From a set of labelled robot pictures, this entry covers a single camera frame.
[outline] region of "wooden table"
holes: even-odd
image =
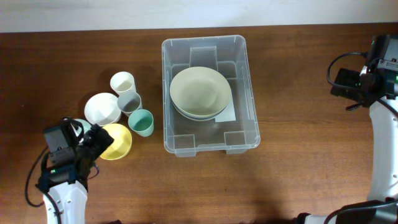
[[[328,214],[366,199],[373,132],[369,110],[329,94],[326,68],[339,54],[367,51],[397,24],[110,30],[0,34],[1,223],[45,223],[24,200],[27,173],[44,148],[44,127],[84,118],[89,97],[110,92],[118,71],[134,74],[155,131],[134,134],[119,161],[98,159],[86,223],[239,223]],[[246,38],[261,144],[240,155],[177,158],[163,146],[161,45],[168,38]],[[359,70],[362,58],[338,62]],[[30,197],[41,194],[30,184]]]

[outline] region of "gray plastic tub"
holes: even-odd
[[[215,150],[240,154],[260,144],[246,41],[242,36],[167,39],[162,44],[162,65],[164,147],[169,153],[178,157]],[[196,66],[217,70],[227,79],[232,89],[234,121],[192,121],[174,108],[169,94],[173,77]]]

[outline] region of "green cup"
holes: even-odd
[[[138,135],[148,137],[154,132],[154,117],[147,110],[135,110],[130,114],[129,127]]]

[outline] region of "yellow plate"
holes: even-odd
[[[115,160],[126,156],[132,144],[130,130],[121,124],[108,124],[103,128],[114,139],[114,142],[100,155],[100,157],[106,160]]]

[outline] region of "white wall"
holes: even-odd
[[[0,0],[0,32],[397,21],[397,0]]]

